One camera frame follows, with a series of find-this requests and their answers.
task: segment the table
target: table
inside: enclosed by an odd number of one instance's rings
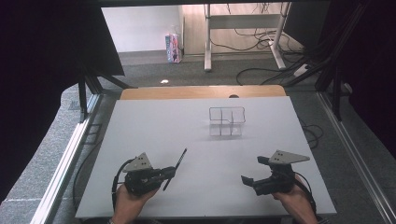
[[[242,135],[210,136],[209,108],[236,105],[246,109]],[[112,178],[126,160],[146,152],[154,168],[164,168],[175,165],[185,147],[188,152],[175,178],[146,204],[142,218],[285,216],[272,196],[257,197],[240,178],[268,177],[269,167],[258,164],[257,156],[271,157],[276,149],[311,158],[293,169],[310,182],[318,213],[335,213],[283,88],[220,86],[125,90],[114,108],[77,217],[112,216]]]

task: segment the gray floor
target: gray floor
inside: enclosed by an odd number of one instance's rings
[[[237,85],[235,76],[243,69],[276,68],[275,61],[268,54],[217,55],[213,57],[213,71],[205,73],[203,57],[188,57],[180,64],[170,64],[165,61],[163,53],[156,51],[145,54],[121,54],[126,76],[119,79],[136,87],[163,86],[160,83],[163,79],[169,80],[166,86]],[[244,84],[257,85],[273,75],[274,73],[252,72],[242,75],[240,81]],[[323,130],[318,146],[312,151],[337,210],[337,214],[329,216],[328,219],[332,223],[386,223],[313,88],[315,80],[316,77],[311,77],[292,88],[287,88],[286,91],[299,118],[306,125],[315,124]],[[86,134],[84,144],[78,150],[77,159],[72,163],[72,170],[65,178],[65,184],[52,208],[48,223],[79,223],[79,220],[74,219],[73,198],[78,202],[82,196],[96,154],[100,149],[100,139],[106,132],[112,109],[121,93],[121,88],[116,85],[104,79],[100,81],[105,88],[100,108]],[[78,123],[79,111],[73,106],[70,107],[77,101],[77,86],[64,92],[61,109],[47,136],[0,207],[0,223],[29,223],[32,219]],[[342,123],[356,148],[394,207],[396,161],[360,120],[349,105],[347,97],[342,98],[341,114]],[[320,134],[318,128],[311,130]],[[312,139],[309,133],[306,137],[307,141]],[[93,152],[78,176],[74,196],[73,183],[76,172],[91,150]],[[283,218],[282,223],[290,223],[290,219]]]

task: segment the hand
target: hand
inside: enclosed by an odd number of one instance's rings
[[[143,209],[143,206],[158,191],[155,189],[142,196],[135,196],[128,192],[124,185],[117,190],[117,202],[113,222],[115,224],[127,224],[132,222]]]
[[[280,200],[286,211],[291,214],[300,224],[317,224],[317,218],[312,210],[307,196],[297,185],[288,193],[273,193],[274,199]]]

